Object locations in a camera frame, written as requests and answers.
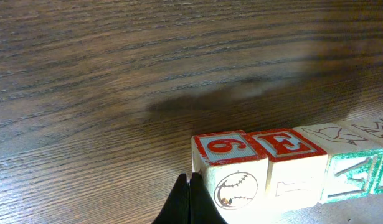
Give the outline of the wooden block green V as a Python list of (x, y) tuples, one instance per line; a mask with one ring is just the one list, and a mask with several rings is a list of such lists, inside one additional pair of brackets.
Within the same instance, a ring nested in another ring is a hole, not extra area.
[(369, 195), (382, 156), (379, 145), (334, 123), (294, 130), (328, 153), (321, 203)]

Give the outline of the wooden block green B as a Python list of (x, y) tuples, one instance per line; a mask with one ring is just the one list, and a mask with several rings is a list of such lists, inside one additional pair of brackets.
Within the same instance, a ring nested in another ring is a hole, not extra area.
[(374, 183), (370, 193), (383, 194), (383, 118), (364, 118), (349, 121), (338, 121), (336, 124), (355, 134), (358, 134), (381, 147), (381, 158), (378, 171), (374, 176)]

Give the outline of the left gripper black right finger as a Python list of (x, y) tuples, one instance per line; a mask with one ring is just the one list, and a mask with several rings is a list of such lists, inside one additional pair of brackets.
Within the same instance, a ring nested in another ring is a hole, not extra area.
[(189, 182), (189, 223), (227, 224), (204, 185), (202, 176), (193, 172)]

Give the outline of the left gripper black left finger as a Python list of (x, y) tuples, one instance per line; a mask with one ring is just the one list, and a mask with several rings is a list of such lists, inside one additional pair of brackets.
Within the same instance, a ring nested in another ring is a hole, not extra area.
[(187, 175), (180, 174), (152, 224), (188, 224), (188, 221), (189, 185)]

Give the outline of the wooden block green E side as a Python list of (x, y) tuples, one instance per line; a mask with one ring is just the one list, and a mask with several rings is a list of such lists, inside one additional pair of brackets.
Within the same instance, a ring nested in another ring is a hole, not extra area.
[(327, 152), (293, 129), (248, 134), (269, 158), (267, 207), (275, 211), (315, 206), (320, 199)]

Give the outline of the wooden block baseball blue side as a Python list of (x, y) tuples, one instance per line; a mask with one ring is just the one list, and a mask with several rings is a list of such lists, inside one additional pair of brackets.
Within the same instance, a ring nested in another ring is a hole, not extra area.
[(265, 196), (268, 156), (242, 130), (191, 138), (192, 171), (227, 223), (252, 223)]

